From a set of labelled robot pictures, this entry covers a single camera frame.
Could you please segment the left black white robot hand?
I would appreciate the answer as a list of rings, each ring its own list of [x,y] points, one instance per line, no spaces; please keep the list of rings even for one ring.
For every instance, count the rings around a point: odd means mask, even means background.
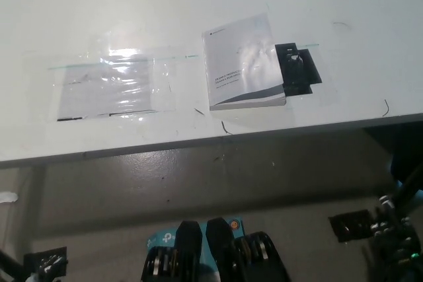
[[[68,260],[66,256],[53,255],[42,260],[38,269],[31,273],[26,282],[52,282],[66,274]]]

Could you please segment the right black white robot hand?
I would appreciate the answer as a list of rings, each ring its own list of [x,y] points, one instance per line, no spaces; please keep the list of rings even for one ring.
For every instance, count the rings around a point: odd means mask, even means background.
[[[387,195],[379,202],[365,255],[368,280],[421,281],[422,243],[410,217],[398,211]]]

